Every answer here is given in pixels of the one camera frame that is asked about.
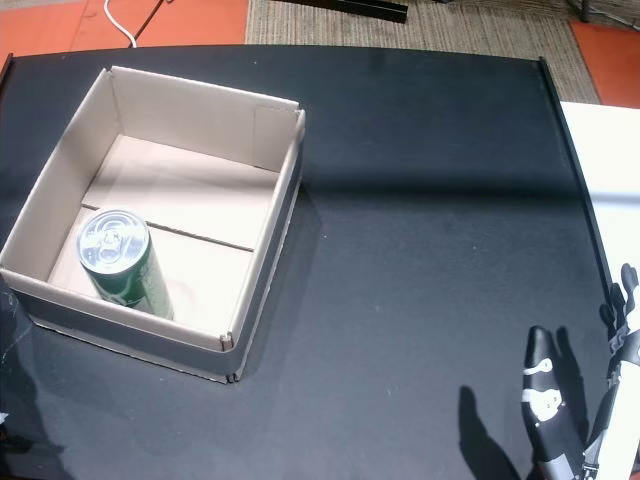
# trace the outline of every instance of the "can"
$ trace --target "can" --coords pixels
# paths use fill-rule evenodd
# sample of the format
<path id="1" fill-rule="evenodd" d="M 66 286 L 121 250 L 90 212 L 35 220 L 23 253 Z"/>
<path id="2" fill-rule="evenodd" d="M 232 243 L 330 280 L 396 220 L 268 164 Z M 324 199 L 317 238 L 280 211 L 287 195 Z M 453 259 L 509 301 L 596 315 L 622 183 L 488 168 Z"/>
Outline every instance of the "can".
<path id="1" fill-rule="evenodd" d="M 141 217 L 127 210 L 98 210 L 78 233 L 76 248 L 103 299 L 173 318 L 151 233 Z"/>

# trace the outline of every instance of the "can lid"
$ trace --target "can lid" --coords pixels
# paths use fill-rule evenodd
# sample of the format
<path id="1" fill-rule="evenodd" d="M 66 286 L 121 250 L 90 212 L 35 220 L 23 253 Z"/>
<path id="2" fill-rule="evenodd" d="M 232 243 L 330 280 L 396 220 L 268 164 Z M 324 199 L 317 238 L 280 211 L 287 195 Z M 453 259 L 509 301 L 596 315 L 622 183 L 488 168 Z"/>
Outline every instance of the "can lid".
<path id="1" fill-rule="evenodd" d="M 98 210 L 85 223 L 76 248 L 82 265 L 101 274 L 122 273 L 135 265 L 149 245 L 149 229 L 126 210 Z"/>

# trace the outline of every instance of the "cardboard box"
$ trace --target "cardboard box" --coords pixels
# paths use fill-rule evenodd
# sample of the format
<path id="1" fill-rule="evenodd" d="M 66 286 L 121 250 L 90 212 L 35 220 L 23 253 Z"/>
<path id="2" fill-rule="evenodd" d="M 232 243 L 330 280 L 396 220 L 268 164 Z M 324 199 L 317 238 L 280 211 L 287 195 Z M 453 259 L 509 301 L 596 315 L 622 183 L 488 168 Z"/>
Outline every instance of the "cardboard box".
<path id="1" fill-rule="evenodd" d="M 34 185 L 0 274 L 41 326 L 237 380 L 295 203 L 304 121 L 289 100 L 103 70 Z M 100 299 L 82 269 L 77 231 L 106 207 L 147 221 L 172 321 Z"/>

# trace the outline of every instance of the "robotic hand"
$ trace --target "robotic hand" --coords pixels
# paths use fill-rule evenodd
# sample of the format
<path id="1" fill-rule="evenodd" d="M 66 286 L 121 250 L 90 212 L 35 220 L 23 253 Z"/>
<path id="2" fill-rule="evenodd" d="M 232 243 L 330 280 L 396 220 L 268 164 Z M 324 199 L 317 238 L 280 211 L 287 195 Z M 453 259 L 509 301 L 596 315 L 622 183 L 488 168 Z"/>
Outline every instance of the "robotic hand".
<path id="1" fill-rule="evenodd" d="M 622 284 L 601 308 L 611 359 L 608 390 L 585 446 L 554 373 L 551 334 L 529 331 L 523 370 L 522 415 L 534 457 L 547 480 L 628 480 L 640 442 L 640 287 L 635 268 L 622 267 Z"/>

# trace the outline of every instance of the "black tabletop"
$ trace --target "black tabletop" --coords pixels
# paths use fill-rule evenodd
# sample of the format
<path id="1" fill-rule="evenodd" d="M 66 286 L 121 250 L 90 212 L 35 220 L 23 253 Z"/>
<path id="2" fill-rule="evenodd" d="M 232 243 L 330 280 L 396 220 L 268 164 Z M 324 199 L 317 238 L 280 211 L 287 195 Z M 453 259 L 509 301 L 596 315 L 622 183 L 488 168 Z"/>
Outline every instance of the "black tabletop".
<path id="1" fill-rule="evenodd" d="M 19 58 L 0 126 L 0 243 L 111 65 L 300 101 L 303 186 L 237 384 L 31 327 L 0 295 L 4 471 L 524 478 L 521 368 L 535 324 L 558 332 L 568 401 L 583 427 L 593 419 L 603 285 L 538 62 L 319 47 Z"/>

